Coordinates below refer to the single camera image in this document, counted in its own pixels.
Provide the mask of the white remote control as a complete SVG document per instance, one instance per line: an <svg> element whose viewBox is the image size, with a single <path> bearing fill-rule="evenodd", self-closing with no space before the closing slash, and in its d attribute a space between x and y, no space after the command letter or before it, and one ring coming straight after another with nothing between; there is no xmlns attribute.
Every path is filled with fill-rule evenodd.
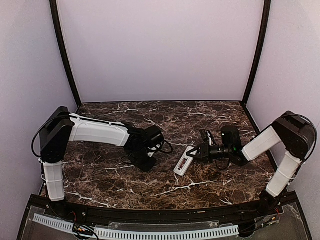
<svg viewBox="0 0 320 240"><path fill-rule="evenodd" d="M180 158L179 162L175 166L173 172L179 176L184 176L187 170L189 169L191 163L193 162L194 158L187 155L187 152L194 150L194 147L188 146L183 153L182 157Z"/></svg>

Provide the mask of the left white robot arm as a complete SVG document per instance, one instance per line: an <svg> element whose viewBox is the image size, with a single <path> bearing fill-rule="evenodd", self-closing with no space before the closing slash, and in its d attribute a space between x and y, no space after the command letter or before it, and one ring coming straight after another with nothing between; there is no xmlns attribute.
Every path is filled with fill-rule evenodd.
<svg viewBox="0 0 320 240"><path fill-rule="evenodd" d="M162 150L165 138L152 125L146 129L129 123L110 122L84 117L60 106L34 135L39 139L40 152L34 153L43 169L48 198L52 202L65 199L63 160L70 142L91 142L123 148L129 162L143 172L150 171Z"/></svg>

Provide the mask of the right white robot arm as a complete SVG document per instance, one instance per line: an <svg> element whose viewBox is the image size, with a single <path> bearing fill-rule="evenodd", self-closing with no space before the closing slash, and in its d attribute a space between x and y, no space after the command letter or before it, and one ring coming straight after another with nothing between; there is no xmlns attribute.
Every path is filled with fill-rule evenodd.
<svg viewBox="0 0 320 240"><path fill-rule="evenodd" d="M235 126L222 127L220 134L222 143L217 144L210 131L201 130L203 143L186 151L186 156L210 163L228 159L243 167L274 146L280 143L285 146L280 165L259 195L256 212L260 215L266 215L280 202L283 191L313 154L318 139L315 125L307 117L291 111L286 111L246 145L242 145L240 132Z"/></svg>

